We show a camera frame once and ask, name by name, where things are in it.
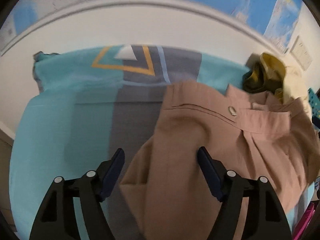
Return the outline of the pink jacket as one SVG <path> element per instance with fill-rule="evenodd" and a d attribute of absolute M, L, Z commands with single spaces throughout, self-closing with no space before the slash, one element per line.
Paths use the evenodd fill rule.
<path fill-rule="evenodd" d="M 269 92 L 169 85 L 153 135 L 120 183 L 146 239 L 208 237 L 221 205 L 197 164 L 200 147 L 244 178 L 268 178 L 285 212 L 319 172 L 319 137 L 299 99 L 282 105 Z"/>

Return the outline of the teal patterned bed sheet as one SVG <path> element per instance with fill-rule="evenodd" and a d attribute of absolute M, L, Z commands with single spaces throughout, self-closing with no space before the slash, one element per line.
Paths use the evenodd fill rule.
<path fill-rule="evenodd" d="M 118 148 L 130 163 L 153 134 L 167 85 L 195 80 L 221 93 L 242 86 L 246 66 L 162 46 L 122 45 L 34 55 L 39 95 L 16 132 L 9 175 L 10 204 L 28 239 L 53 179 L 79 178 Z"/>

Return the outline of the teal perforated plastic chair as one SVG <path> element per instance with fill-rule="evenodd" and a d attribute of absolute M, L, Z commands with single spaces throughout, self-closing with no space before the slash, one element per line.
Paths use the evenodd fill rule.
<path fill-rule="evenodd" d="M 309 105 L 311 107 L 311 117 L 319 118 L 320 115 L 320 101 L 318 96 L 314 93 L 312 88 L 308 89 Z"/>

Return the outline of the cream yellow garment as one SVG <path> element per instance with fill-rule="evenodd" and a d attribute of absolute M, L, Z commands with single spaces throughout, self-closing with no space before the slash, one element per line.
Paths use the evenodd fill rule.
<path fill-rule="evenodd" d="M 300 99 L 304 112 L 312 118 L 308 89 L 301 71 L 286 66 L 280 59 L 269 54 L 253 54 L 247 61 L 250 71 L 243 76 L 242 89 L 249 93 L 269 91 L 282 103 Z"/>

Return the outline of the white wall socket panel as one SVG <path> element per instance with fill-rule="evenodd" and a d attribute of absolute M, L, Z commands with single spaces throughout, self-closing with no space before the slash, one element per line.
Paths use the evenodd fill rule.
<path fill-rule="evenodd" d="M 295 60 L 300 64 L 302 70 L 306 71 L 312 63 L 312 57 L 308 52 L 304 42 L 300 36 L 296 37 L 296 40 L 291 48 L 290 53 Z"/>

